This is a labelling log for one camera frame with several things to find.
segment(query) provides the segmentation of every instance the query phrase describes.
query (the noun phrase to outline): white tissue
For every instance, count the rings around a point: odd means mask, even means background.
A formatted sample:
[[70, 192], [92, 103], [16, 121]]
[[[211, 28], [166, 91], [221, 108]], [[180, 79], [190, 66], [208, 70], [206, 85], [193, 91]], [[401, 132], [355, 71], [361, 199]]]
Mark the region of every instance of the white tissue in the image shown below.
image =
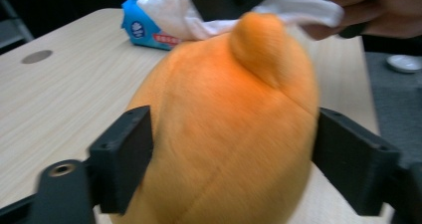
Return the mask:
[[[205, 40], [229, 32], [238, 20], [204, 22], [190, 0], [138, 0], [137, 5], [164, 32], [183, 40]], [[274, 13], [287, 25], [317, 23], [338, 25], [343, 11], [324, 0], [264, 0], [253, 8]]]

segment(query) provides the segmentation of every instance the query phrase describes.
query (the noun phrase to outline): wooden table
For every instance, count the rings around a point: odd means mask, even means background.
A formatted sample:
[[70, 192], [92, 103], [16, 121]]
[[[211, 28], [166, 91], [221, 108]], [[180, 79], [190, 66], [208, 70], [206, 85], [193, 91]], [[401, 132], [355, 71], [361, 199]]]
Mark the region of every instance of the wooden table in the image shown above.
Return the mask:
[[[134, 91], [167, 52], [133, 46], [119, 28], [122, 11], [104, 9], [0, 57], [0, 208], [35, 191], [38, 174], [64, 159], [87, 158], [87, 147], [125, 110]], [[310, 41], [321, 106], [377, 132], [358, 38]], [[35, 52], [46, 60], [23, 64]], [[290, 223], [386, 223], [354, 214], [314, 168]], [[101, 223], [109, 223], [105, 215]]]

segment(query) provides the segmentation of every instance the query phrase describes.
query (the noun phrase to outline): blue and white package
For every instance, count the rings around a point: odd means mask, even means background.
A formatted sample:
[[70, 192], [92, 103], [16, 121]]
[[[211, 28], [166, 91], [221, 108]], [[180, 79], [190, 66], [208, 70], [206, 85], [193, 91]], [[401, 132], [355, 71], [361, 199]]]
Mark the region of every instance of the blue and white package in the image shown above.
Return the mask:
[[181, 42], [163, 31], [136, 5], [137, 0], [127, 0], [122, 4], [124, 28], [134, 45], [171, 50]]

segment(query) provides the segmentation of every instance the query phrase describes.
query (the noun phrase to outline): orange fabric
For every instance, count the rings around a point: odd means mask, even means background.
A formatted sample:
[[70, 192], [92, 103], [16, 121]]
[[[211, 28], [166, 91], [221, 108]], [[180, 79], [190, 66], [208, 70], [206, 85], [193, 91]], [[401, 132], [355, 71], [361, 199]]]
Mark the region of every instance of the orange fabric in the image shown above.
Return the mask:
[[284, 223], [307, 184], [317, 130], [312, 64], [274, 15], [177, 46], [128, 108], [151, 107], [154, 152], [114, 223]]

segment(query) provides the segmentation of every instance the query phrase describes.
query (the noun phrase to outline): blue label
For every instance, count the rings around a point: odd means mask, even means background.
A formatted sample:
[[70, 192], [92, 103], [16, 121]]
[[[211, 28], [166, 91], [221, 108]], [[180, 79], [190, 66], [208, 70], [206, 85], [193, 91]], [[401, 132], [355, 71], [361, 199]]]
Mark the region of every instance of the blue label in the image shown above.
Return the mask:
[[130, 25], [131, 33], [134, 38], [142, 38], [145, 36], [145, 29], [140, 22], [134, 21]]

